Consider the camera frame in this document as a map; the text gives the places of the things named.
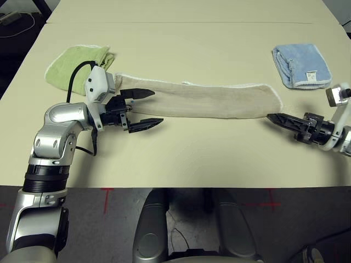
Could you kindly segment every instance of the table surface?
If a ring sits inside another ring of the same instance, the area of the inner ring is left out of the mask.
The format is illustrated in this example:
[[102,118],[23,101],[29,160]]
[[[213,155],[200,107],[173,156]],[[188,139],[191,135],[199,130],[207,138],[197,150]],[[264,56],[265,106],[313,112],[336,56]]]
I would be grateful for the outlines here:
[[338,24],[322,0],[61,0],[48,23],[291,22]]
[[[300,5],[291,4],[294,1],[267,0],[262,5],[262,1],[221,0],[214,6],[202,1],[201,12],[198,1],[197,5],[196,1],[177,1],[184,2],[182,5],[165,1],[169,5],[161,2],[159,7],[158,1],[148,1],[148,6],[145,1],[136,0],[99,1],[95,6],[97,2],[89,0],[85,1],[84,11],[81,5],[77,9],[78,1],[71,1],[69,6],[68,2],[61,0],[48,20],[54,24],[44,26],[0,102],[4,127],[2,185],[23,183],[33,139],[43,124],[46,109],[65,101],[66,93],[46,83],[44,73],[72,45],[109,45],[116,53],[108,70],[112,73],[176,83],[266,83],[281,96],[283,111],[300,117],[313,112],[330,119],[335,109],[329,108],[322,89],[301,91],[283,86],[271,55],[276,45],[315,43],[333,74],[333,84],[351,81],[350,40],[319,0],[296,0]],[[255,11],[243,14],[252,6]],[[66,19],[60,18],[63,10],[67,12]],[[119,15],[112,15],[116,10]],[[74,94],[71,101],[85,98]],[[150,116],[129,113],[128,117],[137,121]],[[107,127],[99,134],[96,157],[76,151],[67,185],[351,185],[350,158],[320,151],[292,138],[292,133],[266,118],[165,117],[160,125],[134,134],[123,132],[120,127]],[[89,132],[82,132],[78,145],[91,147],[90,144]]]

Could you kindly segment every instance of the towel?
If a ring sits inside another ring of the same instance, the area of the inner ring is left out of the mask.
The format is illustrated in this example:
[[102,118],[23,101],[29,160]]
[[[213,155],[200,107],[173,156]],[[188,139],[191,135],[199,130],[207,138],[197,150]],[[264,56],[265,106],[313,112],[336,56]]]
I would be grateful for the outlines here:
[[[114,61],[114,55],[109,53],[109,47],[99,47],[97,45],[76,45],[65,50],[56,58],[45,72],[45,80],[49,84],[63,90],[68,90],[73,70],[82,62],[95,60],[98,65],[105,70]],[[85,95],[84,81],[90,74],[89,65],[82,67],[73,82],[72,91]]]
[[282,102],[266,84],[198,85],[175,84],[115,74],[116,90],[150,89],[155,95],[129,100],[133,112],[170,117],[259,118],[280,112]]
[[318,89],[331,83],[330,70],[314,44],[277,45],[273,59],[288,88]]

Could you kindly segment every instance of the green towel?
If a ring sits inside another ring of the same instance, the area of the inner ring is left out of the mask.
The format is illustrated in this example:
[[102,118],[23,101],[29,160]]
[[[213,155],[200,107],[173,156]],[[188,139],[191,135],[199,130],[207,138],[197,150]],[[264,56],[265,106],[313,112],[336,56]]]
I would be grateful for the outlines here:
[[[95,60],[105,70],[114,61],[114,55],[109,53],[110,47],[99,47],[97,45],[77,45],[67,49],[48,67],[45,73],[45,80],[63,90],[68,90],[73,70],[82,62]],[[90,66],[82,67],[73,82],[72,91],[85,96],[84,82],[90,74]]]

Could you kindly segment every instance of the beige towel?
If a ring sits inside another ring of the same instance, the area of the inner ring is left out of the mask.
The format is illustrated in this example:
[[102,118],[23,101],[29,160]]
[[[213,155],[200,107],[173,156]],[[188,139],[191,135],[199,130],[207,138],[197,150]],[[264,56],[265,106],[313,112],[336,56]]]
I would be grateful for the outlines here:
[[150,89],[155,95],[128,103],[134,112],[171,117],[259,118],[282,109],[266,84],[234,86],[175,84],[115,74],[116,89]]

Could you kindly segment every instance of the black cable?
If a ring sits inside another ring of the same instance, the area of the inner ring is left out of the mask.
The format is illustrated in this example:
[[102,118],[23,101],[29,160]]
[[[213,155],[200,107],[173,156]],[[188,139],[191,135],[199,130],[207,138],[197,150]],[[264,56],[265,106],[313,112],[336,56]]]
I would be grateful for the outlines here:
[[85,149],[85,148],[83,148],[83,147],[76,146],[76,149],[77,149],[77,150],[81,150],[81,151],[83,151],[83,152],[86,152],[86,153],[88,153],[88,154],[94,156],[94,153],[93,153],[93,152],[90,152],[89,150],[87,150],[87,149]]
[[330,234],[330,235],[328,235],[328,236],[319,238],[319,239],[317,239],[317,240],[314,242],[314,244],[304,245],[298,252],[296,252],[295,254],[293,254],[293,255],[289,258],[288,262],[292,261],[296,256],[298,256],[299,254],[301,254],[301,253],[302,253],[305,249],[307,249],[308,247],[315,246],[315,244],[317,244],[317,243],[326,241],[326,240],[329,239],[329,238],[337,237],[337,236],[342,235],[342,234],[345,234],[345,233],[347,233],[347,232],[351,232],[351,228],[350,228],[350,227],[347,228],[347,229],[341,230],[341,231],[339,231],[339,232]]
[[188,249],[190,249],[188,241],[186,241],[186,238],[184,237],[184,235],[177,228],[174,228],[172,231],[174,231],[174,230],[176,230],[182,236],[182,238],[184,239],[184,241],[186,243],[186,246],[188,247]]
[[68,90],[67,90],[67,99],[66,99],[67,103],[70,103],[70,101],[71,101],[72,87],[73,87],[73,81],[75,79],[75,76],[76,76],[77,72],[85,65],[90,65],[90,67],[93,69],[93,67],[96,66],[97,63],[95,61],[93,61],[93,60],[84,61],[84,62],[80,63],[75,68],[75,70],[73,70],[73,73],[72,73],[71,78],[70,78],[70,83],[68,85]]
[[345,24],[342,24],[341,26],[345,26],[345,25],[347,25],[350,22],[351,22],[351,20],[347,21]]
[[[90,65],[91,69],[93,69],[94,66],[97,66],[97,63],[93,60],[88,60],[88,61],[84,61],[82,63],[80,63],[75,70],[73,70],[73,73],[71,75],[70,78],[70,83],[68,85],[68,90],[67,90],[67,99],[66,102],[70,103],[71,101],[71,94],[72,94],[72,87],[73,87],[73,81],[76,77],[77,72],[85,65]],[[97,145],[97,139],[98,139],[98,130],[96,129],[96,127],[93,128],[92,133],[91,133],[91,137],[92,137],[92,142],[93,142],[93,148],[94,148],[94,152],[91,152],[83,147],[80,146],[76,146],[76,149],[81,150],[83,152],[86,152],[92,156],[96,156],[98,153],[98,145]]]
[[89,154],[91,156],[96,156],[98,153],[98,144],[97,144],[98,130],[96,129],[96,127],[93,128],[91,136],[92,136],[94,152],[91,152],[90,150],[85,149],[85,148],[80,147],[80,146],[76,146],[76,149],[81,150],[83,152],[86,152],[87,154]]
[[[173,215],[171,214],[171,212],[170,212],[169,210],[168,210],[167,212],[169,213],[169,215],[170,215],[171,218],[173,219],[174,224],[176,224],[177,222],[176,222],[176,220],[174,219],[174,217],[173,217]],[[171,245],[172,245],[173,252],[174,252],[174,245],[173,245],[173,232],[174,232],[174,231],[177,231],[177,232],[182,236],[183,240],[184,240],[185,243],[186,243],[186,246],[188,247],[188,249],[190,249],[189,243],[188,243],[188,241],[186,240],[186,238],[184,237],[183,233],[181,233],[176,227],[174,227],[174,228],[171,230]]]

